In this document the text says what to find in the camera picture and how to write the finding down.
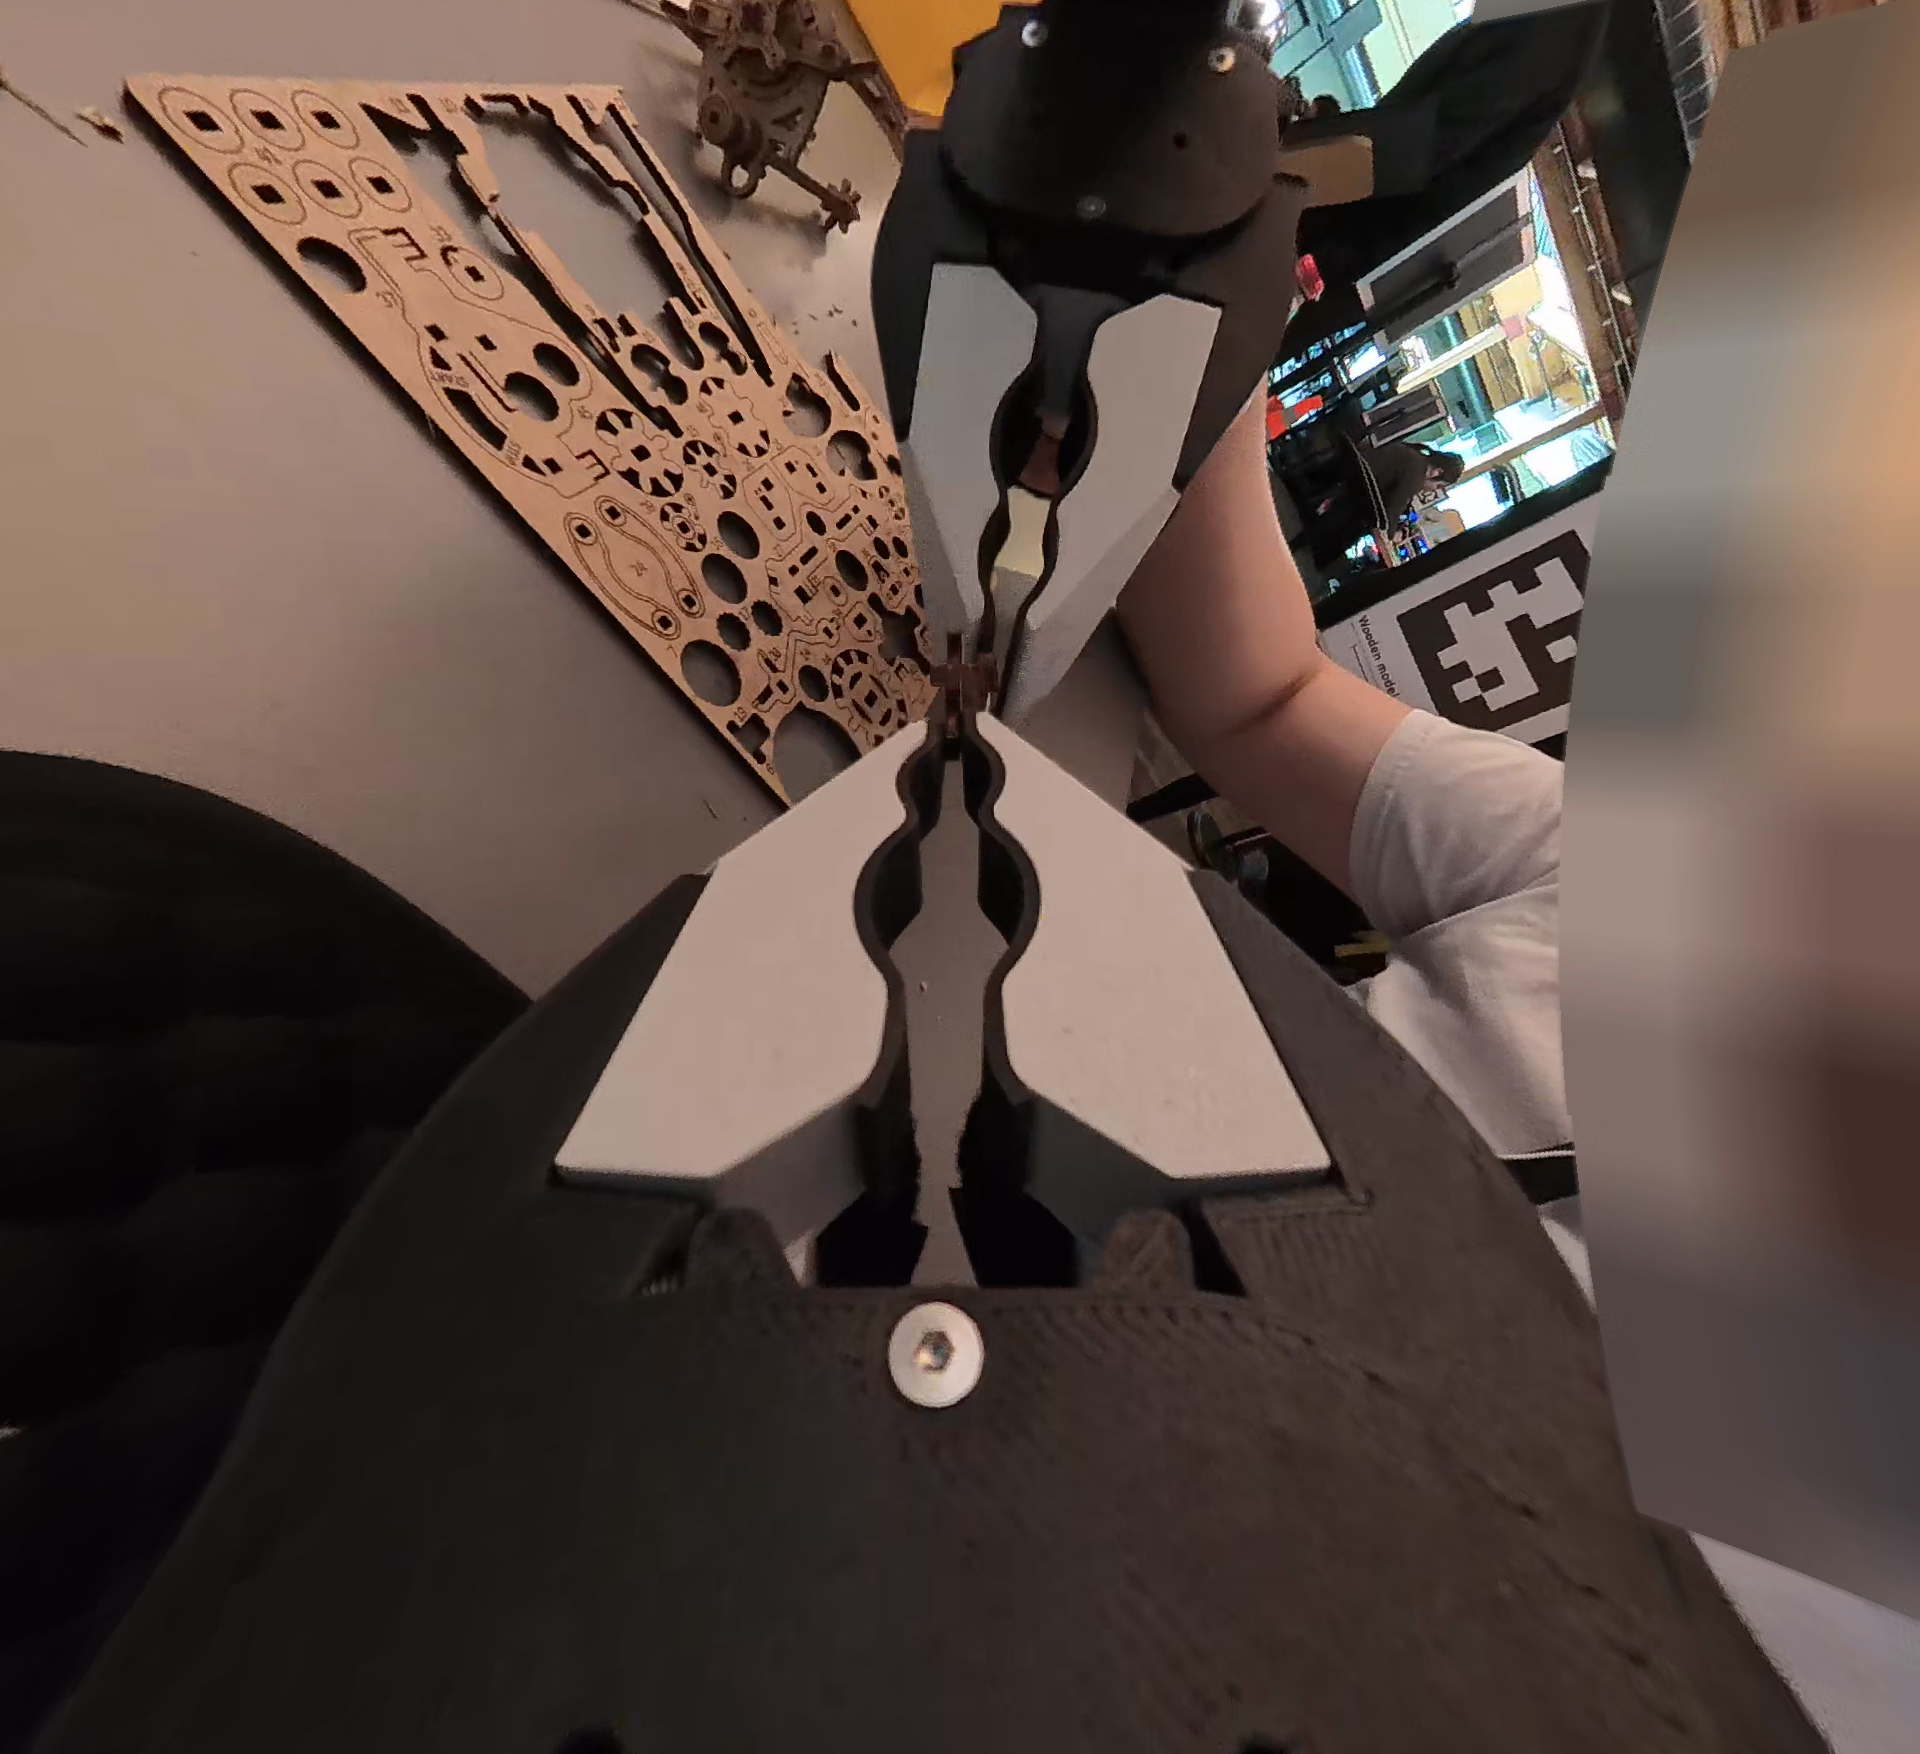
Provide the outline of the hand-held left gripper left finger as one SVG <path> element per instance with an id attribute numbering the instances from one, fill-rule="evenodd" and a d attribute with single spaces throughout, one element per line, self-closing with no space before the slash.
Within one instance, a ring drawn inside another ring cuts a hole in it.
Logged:
<path id="1" fill-rule="evenodd" d="M 724 855 L 555 1173 L 707 1205 L 851 1205 L 913 1176 L 905 976 L 944 736 L 913 723 Z"/>

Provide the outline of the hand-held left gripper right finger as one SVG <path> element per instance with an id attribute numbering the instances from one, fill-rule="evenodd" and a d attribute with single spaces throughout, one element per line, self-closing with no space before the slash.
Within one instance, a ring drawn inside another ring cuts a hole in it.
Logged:
<path id="1" fill-rule="evenodd" d="M 1186 865 L 993 712 L 963 741 L 984 985 L 967 1190 L 1192 1203 L 1315 1186 L 1324 1143 Z"/>

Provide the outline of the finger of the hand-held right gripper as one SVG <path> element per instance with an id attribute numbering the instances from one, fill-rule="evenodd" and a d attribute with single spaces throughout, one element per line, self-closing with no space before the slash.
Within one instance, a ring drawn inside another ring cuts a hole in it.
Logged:
<path id="1" fill-rule="evenodd" d="M 1037 289 L 1040 434 L 1009 489 L 991 568 L 996 718 L 1103 802 L 1126 807 L 1144 688 L 1112 627 L 1116 592 L 1175 508 L 1175 471 L 1213 353 L 1219 308 Z"/>
<path id="2" fill-rule="evenodd" d="M 1022 667 L 1022 613 L 1045 578 L 1050 499 L 996 472 L 996 411 L 1037 350 L 1037 311 L 993 271 L 935 265 L 905 437 L 909 513 L 935 656 Z"/>

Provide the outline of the small wooden model part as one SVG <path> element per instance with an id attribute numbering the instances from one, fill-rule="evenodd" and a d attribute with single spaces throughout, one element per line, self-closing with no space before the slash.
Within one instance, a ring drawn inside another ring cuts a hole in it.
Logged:
<path id="1" fill-rule="evenodd" d="M 944 736 L 944 749 L 953 754 L 963 745 L 967 723 L 996 707 L 996 656 L 967 631 L 947 631 L 947 646 L 930 667 L 930 681 L 930 724 Z"/>

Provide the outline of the person's right forearm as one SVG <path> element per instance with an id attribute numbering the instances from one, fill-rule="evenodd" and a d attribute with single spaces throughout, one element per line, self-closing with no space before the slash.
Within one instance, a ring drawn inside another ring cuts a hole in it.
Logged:
<path id="1" fill-rule="evenodd" d="M 1355 821 L 1407 707 L 1324 646 L 1269 485 L 1250 397 L 1116 599 L 1116 626 L 1175 754 L 1337 894 Z"/>

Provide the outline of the person's white shirt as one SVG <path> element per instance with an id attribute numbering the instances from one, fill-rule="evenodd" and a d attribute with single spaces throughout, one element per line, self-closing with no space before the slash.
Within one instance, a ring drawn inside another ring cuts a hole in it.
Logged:
<path id="1" fill-rule="evenodd" d="M 1363 1005 L 1544 1199 L 1590 1288 L 1563 1089 L 1561 818 L 1561 760 L 1413 709 L 1363 782 L 1350 884 L 1389 941 Z"/>

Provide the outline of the assembled wooden gear mechanism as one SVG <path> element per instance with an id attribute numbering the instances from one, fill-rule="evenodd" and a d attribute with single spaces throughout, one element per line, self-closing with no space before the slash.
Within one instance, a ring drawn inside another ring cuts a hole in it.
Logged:
<path id="1" fill-rule="evenodd" d="M 834 233 L 860 216 L 851 182 L 802 170 L 830 85 L 851 85 L 894 147 L 905 147 L 909 110 L 875 58 L 857 58 L 838 36 L 830 0 L 689 0 L 662 15 L 702 50 L 700 137 L 719 152 L 719 182 L 746 203 L 767 174 L 802 185 Z"/>

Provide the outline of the brown laser-cut wooden sheet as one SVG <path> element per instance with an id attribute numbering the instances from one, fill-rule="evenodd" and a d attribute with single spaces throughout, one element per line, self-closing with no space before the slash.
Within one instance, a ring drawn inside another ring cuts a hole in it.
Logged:
<path id="1" fill-rule="evenodd" d="M 789 802 L 793 712 L 930 707 L 896 434 L 732 275 L 618 85 L 132 72 L 127 101 Z M 507 211 L 532 132 L 661 265 L 600 302 Z"/>

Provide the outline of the black and white marker sign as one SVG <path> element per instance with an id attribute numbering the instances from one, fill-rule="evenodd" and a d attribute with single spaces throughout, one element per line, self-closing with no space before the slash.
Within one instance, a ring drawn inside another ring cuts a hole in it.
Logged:
<path id="1" fill-rule="evenodd" d="M 1368 610 L 1324 653 L 1413 709 L 1563 749 L 1598 505 L 1579 505 Z"/>

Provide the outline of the black foam mat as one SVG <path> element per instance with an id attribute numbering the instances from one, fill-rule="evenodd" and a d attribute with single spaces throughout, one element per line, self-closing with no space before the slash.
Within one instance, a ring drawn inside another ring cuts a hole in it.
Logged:
<path id="1" fill-rule="evenodd" d="M 180 780 L 4 754 L 4 1437 L 250 1357 L 526 992 Z"/>

